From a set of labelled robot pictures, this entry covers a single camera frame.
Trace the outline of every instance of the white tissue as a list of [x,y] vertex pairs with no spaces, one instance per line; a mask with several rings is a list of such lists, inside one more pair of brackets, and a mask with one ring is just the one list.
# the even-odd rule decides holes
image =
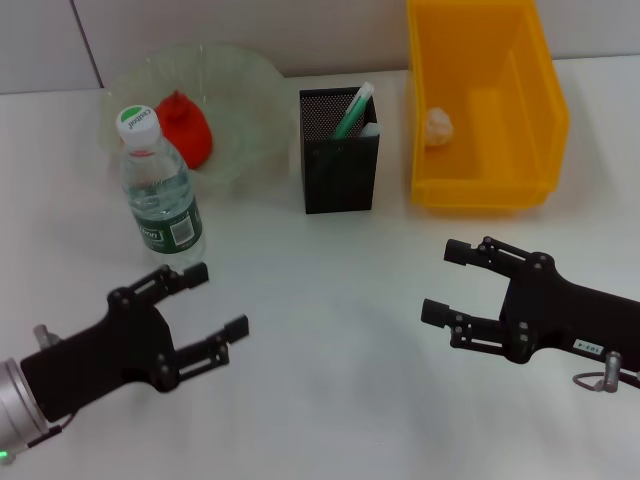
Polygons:
[[453,139],[453,125],[449,115],[441,108],[427,111],[427,131],[425,143],[429,147],[446,145]]

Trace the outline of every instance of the white wall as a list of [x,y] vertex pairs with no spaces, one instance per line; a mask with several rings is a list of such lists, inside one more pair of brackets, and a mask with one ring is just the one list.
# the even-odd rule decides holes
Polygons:
[[0,93],[97,87],[69,0],[0,0]]
[[640,54],[639,0],[536,0],[554,57]]
[[[0,93],[96,88],[70,0],[0,0]],[[640,1],[537,0],[556,58],[640,54]],[[109,83],[168,45],[227,41],[285,74],[405,68],[405,0],[77,0]]]
[[[537,0],[555,57],[640,53],[640,1]],[[227,41],[285,74],[406,68],[405,0],[76,0],[108,85],[168,45]]]

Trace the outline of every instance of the green marker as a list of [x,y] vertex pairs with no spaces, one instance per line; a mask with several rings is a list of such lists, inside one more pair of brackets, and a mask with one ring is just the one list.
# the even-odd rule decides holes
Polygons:
[[338,138],[344,138],[349,133],[349,130],[356,124],[362,112],[364,112],[367,102],[373,95],[373,85],[369,82],[364,82],[364,85],[358,90],[356,96],[353,97],[351,104],[347,107],[347,111],[344,112],[344,117],[340,120],[340,123],[336,127],[331,138],[336,140]]

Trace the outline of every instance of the white bottle cap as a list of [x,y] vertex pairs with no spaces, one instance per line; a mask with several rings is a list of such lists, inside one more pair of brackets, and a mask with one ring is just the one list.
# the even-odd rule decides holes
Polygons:
[[116,128],[122,141],[133,148],[152,145],[162,136],[156,112],[145,105],[132,105],[122,110],[116,118]]

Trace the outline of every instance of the clear glass bowl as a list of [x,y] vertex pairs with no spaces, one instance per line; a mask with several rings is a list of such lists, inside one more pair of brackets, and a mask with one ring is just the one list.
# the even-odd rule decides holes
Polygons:
[[213,133],[209,159],[192,172],[196,180],[230,184],[254,164],[286,158],[295,92],[262,56],[216,44],[170,48],[108,86],[101,103],[102,148],[119,152],[115,118],[123,108],[155,108],[175,90],[198,105]]

